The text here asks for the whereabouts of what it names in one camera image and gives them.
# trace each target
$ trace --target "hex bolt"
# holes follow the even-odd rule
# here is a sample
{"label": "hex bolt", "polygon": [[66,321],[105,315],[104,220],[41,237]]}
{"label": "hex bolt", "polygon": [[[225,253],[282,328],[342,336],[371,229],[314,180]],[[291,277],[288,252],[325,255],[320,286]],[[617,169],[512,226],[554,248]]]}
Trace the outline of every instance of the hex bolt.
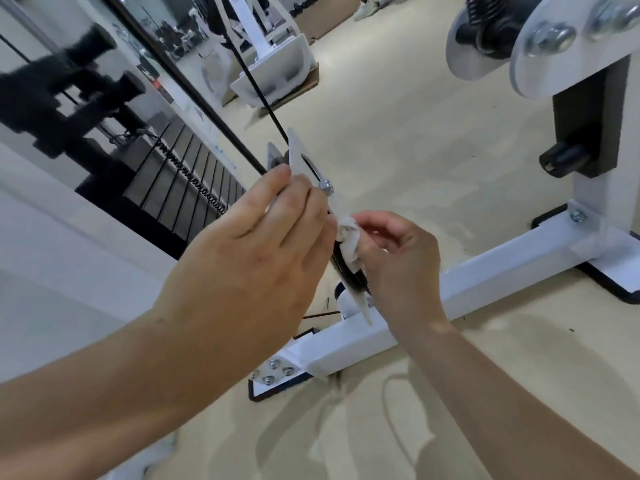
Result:
{"label": "hex bolt", "polygon": [[597,12],[591,24],[589,36],[594,40],[616,33],[627,32],[640,23],[640,2],[612,0]]}
{"label": "hex bolt", "polygon": [[578,224],[587,220],[587,216],[584,215],[584,213],[580,210],[574,210],[571,214],[569,214],[569,217],[571,217],[571,220],[573,222],[578,222]]}
{"label": "hex bolt", "polygon": [[564,23],[541,23],[525,44],[525,53],[530,57],[555,55],[566,52],[578,37],[578,31]]}
{"label": "hex bolt", "polygon": [[331,197],[331,195],[335,193],[330,180],[323,180],[322,182],[320,182],[320,190],[322,190],[322,192],[324,192],[327,197]]}

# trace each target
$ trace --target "beige floor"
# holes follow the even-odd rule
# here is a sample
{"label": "beige floor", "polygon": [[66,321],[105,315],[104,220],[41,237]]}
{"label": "beige floor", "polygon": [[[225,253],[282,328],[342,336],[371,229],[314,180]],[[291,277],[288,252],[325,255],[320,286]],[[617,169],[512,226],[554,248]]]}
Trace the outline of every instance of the beige floor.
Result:
{"label": "beige floor", "polygon": [[[320,85],[279,109],[352,210],[393,209],[440,240],[444,267],[526,231],[570,181],[538,155],[554,140],[549,101],[524,100],[501,70],[453,78],[444,39],[462,0],[398,0],[318,41]],[[235,102],[224,116],[256,154],[280,144]],[[252,170],[237,161],[247,183]],[[334,277],[320,286],[326,304]],[[640,309],[576,271],[456,326],[510,375],[640,471]],[[152,480],[486,479],[452,418],[399,348],[263,403],[242,381],[180,431]]]}

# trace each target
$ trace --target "shoe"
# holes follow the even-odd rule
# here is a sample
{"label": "shoe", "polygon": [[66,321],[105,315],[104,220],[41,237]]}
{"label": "shoe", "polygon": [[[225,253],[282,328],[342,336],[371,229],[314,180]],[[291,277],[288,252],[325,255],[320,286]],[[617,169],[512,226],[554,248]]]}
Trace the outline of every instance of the shoe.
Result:
{"label": "shoe", "polygon": [[366,2],[360,2],[360,6],[353,14],[353,21],[359,22],[363,18],[373,15],[380,9],[378,3],[375,0],[367,0]]}

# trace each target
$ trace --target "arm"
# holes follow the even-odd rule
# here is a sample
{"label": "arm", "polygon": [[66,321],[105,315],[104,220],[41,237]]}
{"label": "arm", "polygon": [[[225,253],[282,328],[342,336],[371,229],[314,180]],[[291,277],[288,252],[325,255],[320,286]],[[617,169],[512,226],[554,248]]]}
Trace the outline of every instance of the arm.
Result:
{"label": "arm", "polygon": [[94,480],[286,344],[336,235],[324,193],[290,176],[270,171],[201,232],[148,313],[0,385],[0,478]]}
{"label": "arm", "polygon": [[389,329],[495,480],[638,480],[511,379],[448,322],[435,238],[390,212],[357,214],[362,259]]}

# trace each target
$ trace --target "hand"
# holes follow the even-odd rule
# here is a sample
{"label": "hand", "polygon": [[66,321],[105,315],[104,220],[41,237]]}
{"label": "hand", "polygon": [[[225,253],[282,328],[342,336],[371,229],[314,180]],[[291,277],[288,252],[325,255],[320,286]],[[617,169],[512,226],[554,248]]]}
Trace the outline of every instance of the hand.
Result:
{"label": "hand", "polygon": [[403,324],[421,319],[435,328],[450,327],[440,301],[436,238],[393,212],[368,211],[353,217],[363,229],[358,257],[391,331],[400,333]]}
{"label": "hand", "polygon": [[151,315],[190,334],[188,347],[215,349],[237,379],[249,374],[295,335],[313,300],[337,233],[327,205],[307,177],[271,170],[189,245]]}

